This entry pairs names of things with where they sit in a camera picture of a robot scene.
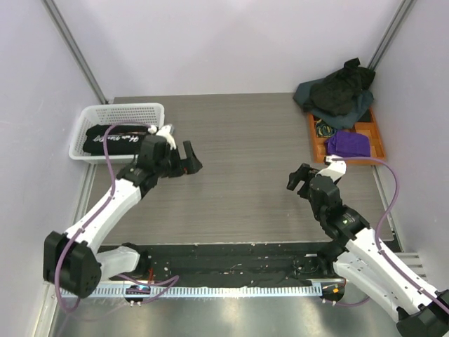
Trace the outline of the black t shirt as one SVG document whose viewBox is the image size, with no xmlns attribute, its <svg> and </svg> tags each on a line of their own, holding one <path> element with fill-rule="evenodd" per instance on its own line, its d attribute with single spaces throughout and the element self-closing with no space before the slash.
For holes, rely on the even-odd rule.
<svg viewBox="0 0 449 337">
<path fill-rule="evenodd" d="M 104 154 L 103 138 L 109 125 L 95 125 L 86 131 L 83 151 L 92 156 Z M 107 151 L 112 155 L 132 155 L 140 149 L 140 145 L 148 134 L 145 126 L 120 125 L 113 128 L 107 135 Z"/>
</svg>

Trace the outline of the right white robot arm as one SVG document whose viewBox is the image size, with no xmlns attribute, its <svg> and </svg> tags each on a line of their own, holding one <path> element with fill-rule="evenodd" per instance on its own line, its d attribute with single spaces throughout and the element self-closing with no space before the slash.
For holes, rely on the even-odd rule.
<svg viewBox="0 0 449 337">
<path fill-rule="evenodd" d="M 359 212 L 343 203 L 337 183 L 346 169 L 340 160 L 321 170 L 302 164 L 288 177 L 288 190 L 310 203 L 331 239 L 317 253 L 319 273 L 353 283 L 389 314 L 402 336 L 446 335 L 448 291 L 438 291 L 415 273 Z"/>
</svg>

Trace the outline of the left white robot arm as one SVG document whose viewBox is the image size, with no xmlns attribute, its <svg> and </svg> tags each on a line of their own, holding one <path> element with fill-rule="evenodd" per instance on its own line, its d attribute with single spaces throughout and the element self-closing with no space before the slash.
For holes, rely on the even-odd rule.
<svg viewBox="0 0 449 337">
<path fill-rule="evenodd" d="M 161 178 L 195 174 L 203 165 L 192 144 L 183 142 L 181 158 L 171 136 L 148 135 L 136 159 L 123 167 L 112 180 L 103 198 L 65 232 L 52 231 L 44 241 L 43 278 L 79 298 L 92 294 L 97 285 L 121 274 L 144 279 L 150 269 L 149 253 L 125 243 L 100 252 L 106 236 L 121 218 L 156 187 Z"/>
</svg>

